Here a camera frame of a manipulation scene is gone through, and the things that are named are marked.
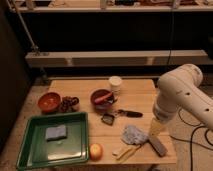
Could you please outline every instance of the paper cup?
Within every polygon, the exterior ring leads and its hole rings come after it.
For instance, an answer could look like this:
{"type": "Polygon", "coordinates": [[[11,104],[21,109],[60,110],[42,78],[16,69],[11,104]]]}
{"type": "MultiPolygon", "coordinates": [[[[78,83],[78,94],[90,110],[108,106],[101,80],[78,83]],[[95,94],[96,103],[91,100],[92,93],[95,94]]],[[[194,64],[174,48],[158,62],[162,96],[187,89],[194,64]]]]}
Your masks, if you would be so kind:
{"type": "Polygon", "coordinates": [[[109,78],[109,84],[111,91],[118,94],[121,91],[122,78],[119,76],[112,76],[109,78]]]}

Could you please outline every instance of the small dish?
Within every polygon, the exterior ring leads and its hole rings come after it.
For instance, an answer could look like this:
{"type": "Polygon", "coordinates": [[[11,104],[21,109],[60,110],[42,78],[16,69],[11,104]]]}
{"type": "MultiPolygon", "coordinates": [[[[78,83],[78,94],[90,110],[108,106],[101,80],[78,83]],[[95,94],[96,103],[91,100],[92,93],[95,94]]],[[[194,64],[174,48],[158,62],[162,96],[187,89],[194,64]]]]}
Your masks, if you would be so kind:
{"type": "Polygon", "coordinates": [[[105,100],[103,100],[99,103],[95,102],[97,100],[97,98],[103,97],[109,93],[111,93],[111,91],[106,90],[106,89],[98,89],[92,93],[92,95],[90,97],[90,101],[95,109],[107,110],[109,107],[112,106],[112,104],[115,102],[115,97],[114,97],[113,93],[105,100]]]}
{"type": "Polygon", "coordinates": [[[53,113],[58,110],[60,103],[60,95],[55,92],[49,92],[40,97],[38,107],[43,113],[53,113]]]}

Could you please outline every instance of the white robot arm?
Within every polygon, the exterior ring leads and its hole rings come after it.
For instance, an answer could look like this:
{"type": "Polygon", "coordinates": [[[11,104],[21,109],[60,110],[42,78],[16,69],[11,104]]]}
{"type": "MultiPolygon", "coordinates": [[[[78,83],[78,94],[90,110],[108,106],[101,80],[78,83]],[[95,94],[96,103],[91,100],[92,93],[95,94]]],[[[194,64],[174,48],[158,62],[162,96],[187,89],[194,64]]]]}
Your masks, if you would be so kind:
{"type": "Polygon", "coordinates": [[[193,64],[163,74],[157,83],[159,94],[153,106],[156,118],[166,123],[182,107],[213,130],[213,100],[198,88],[202,80],[201,70],[193,64]]]}

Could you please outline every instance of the wooden tabletop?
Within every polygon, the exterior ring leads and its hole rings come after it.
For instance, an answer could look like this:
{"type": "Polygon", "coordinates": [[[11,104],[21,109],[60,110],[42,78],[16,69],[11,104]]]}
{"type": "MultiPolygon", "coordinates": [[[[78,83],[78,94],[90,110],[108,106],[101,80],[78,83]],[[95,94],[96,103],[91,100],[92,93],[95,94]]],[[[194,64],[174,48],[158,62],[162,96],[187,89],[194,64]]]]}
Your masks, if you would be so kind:
{"type": "MultiPolygon", "coordinates": [[[[88,164],[116,164],[112,151],[125,146],[121,140],[123,129],[126,125],[135,125],[142,131],[148,132],[153,116],[152,106],[156,98],[156,90],[150,79],[124,79],[118,101],[113,104],[113,109],[125,109],[142,112],[142,118],[119,117],[113,126],[101,121],[90,103],[92,92],[97,89],[109,89],[108,80],[55,80],[52,81],[49,91],[54,91],[63,96],[76,96],[80,99],[80,110],[88,113],[89,142],[99,143],[103,147],[103,157],[99,161],[89,160],[88,164]]],[[[168,153],[159,157],[149,143],[145,143],[132,157],[123,164],[165,164],[176,163],[177,157],[167,130],[160,133],[158,138],[166,146],[168,153]]]]}

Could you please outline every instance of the red bowl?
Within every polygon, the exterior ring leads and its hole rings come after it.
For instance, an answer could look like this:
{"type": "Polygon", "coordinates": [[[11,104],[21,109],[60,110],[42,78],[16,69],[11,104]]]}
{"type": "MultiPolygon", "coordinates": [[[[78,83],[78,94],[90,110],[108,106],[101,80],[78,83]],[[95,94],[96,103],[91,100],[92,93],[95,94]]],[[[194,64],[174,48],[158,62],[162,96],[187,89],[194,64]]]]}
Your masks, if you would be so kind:
{"type": "Polygon", "coordinates": [[[60,103],[60,95],[55,92],[49,92],[40,97],[38,107],[43,113],[53,113],[58,110],[60,103]]]}
{"type": "Polygon", "coordinates": [[[98,103],[98,104],[95,103],[95,99],[97,99],[98,97],[102,97],[108,93],[110,93],[110,91],[106,90],[106,89],[99,89],[92,93],[92,95],[90,97],[90,101],[95,109],[107,110],[109,107],[112,106],[112,104],[114,103],[114,100],[115,100],[115,97],[113,94],[109,98],[107,98],[107,100],[105,100],[101,103],[98,103]]]}

